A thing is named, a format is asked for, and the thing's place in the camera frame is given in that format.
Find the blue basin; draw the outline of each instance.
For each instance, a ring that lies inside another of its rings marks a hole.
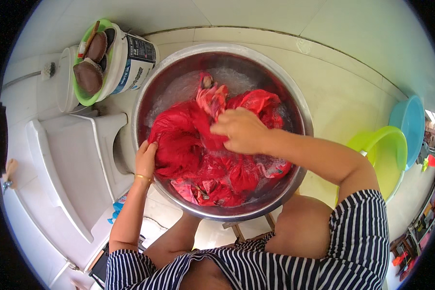
[[[397,103],[390,114],[388,124],[400,128],[406,137],[408,146],[407,171],[416,162],[423,141],[425,116],[419,97],[414,95],[407,101]]]

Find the leg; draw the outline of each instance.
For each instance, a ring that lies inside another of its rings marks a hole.
[[[177,223],[154,241],[143,253],[153,261],[157,269],[163,268],[177,256],[192,250],[195,233],[200,222],[201,218],[186,212],[182,213],[182,217]]]
[[[332,209],[312,197],[294,194],[275,224],[275,236],[266,251],[304,258],[323,258],[330,244]]]

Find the white bucket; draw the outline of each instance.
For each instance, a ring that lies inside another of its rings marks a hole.
[[[79,104],[72,83],[72,77],[74,77],[72,68],[76,54],[77,45],[67,47],[61,53],[58,63],[57,105],[61,113],[69,113]]]
[[[116,29],[113,58],[107,68],[108,76],[97,102],[109,95],[137,90],[160,61],[160,52],[155,44],[123,32],[115,23],[113,27]]]

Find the bucket label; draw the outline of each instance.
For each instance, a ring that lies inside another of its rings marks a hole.
[[[128,61],[126,62],[126,66],[124,68],[124,73],[122,74],[122,78],[119,81],[119,84],[117,85],[116,89],[111,93],[111,95],[119,94],[122,91],[122,89],[124,89],[124,86],[128,82],[128,78],[129,78],[130,64],[131,64],[131,60],[128,59]]]
[[[153,44],[145,40],[126,35],[128,41],[128,58],[156,63],[156,51]]]
[[[121,79],[111,95],[137,90],[156,64],[157,54],[153,44],[129,34],[126,35],[126,38],[126,65]]]

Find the hand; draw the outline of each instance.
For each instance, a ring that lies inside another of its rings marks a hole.
[[[227,136],[229,140],[224,142],[224,146],[242,154],[264,153],[265,139],[269,133],[269,129],[254,113],[242,107],[228,109],[220,114],[210,131]]]
[[[140,145],[140,148],[135,155],[136,174],[153,178],[153,172],[155,171],[155,153],[157,148],[157,142],[148,144],[147,140]]]

